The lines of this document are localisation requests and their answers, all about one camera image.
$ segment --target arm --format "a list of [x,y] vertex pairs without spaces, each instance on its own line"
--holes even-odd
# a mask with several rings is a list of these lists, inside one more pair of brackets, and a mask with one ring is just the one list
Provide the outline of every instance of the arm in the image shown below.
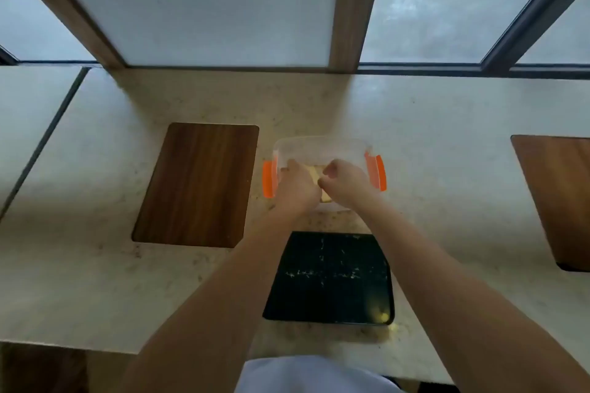
[[319,183],[369,226],[461,392],[582,392],[590,376],[547,332],[470,275],[343,161]]
[[120,391],[234,391],[293,224],[321,197],[296,162],[283,174],[275,209],[148,340]]

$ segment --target forearm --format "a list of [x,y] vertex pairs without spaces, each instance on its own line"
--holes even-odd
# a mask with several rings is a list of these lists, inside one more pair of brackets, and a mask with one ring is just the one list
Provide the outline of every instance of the forearm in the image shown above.
[[266,214],[150,338],[123,392],[232,392],[296,216]]
[[381,201],[359,209],[462,392],[588,391],[590,378],[535,322]]

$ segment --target yellow food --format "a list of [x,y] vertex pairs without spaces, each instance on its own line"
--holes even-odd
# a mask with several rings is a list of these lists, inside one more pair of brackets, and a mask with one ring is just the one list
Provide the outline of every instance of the yellow food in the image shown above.
[[[320,174],[324,169],[324,166],[308,166],[305,165],[306,170],[309,172],[309,175],[312,176],[313,183],[317,185],[318,179],[320,179]],[[328,196],[324,190],[321,190],[321,202],[327,203],[332,202],[332,198]]]

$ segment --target white shirt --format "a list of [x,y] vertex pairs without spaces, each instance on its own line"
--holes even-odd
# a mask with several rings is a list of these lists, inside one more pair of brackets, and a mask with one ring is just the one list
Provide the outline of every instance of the white shirt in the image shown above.
[[401,393],[388,379],[320,356],[249,360],[235,393]]

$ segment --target plastic container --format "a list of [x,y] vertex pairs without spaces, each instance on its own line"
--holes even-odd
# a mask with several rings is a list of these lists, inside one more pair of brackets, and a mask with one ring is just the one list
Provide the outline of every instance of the plastic container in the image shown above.
[[[262,192],[272,198],[278,186],[278,174],[289,159],[303,165],[328,165],[334,159],[343,159],[362,168],[375,188],[387,189],[385,167],[380,155],[373,155],[372,146],[354,138],[337,136],[304,136],[283,138],[273,146],[273,159],[262,165]],[[335,202],[320,203],[316,211],[348,210]]]

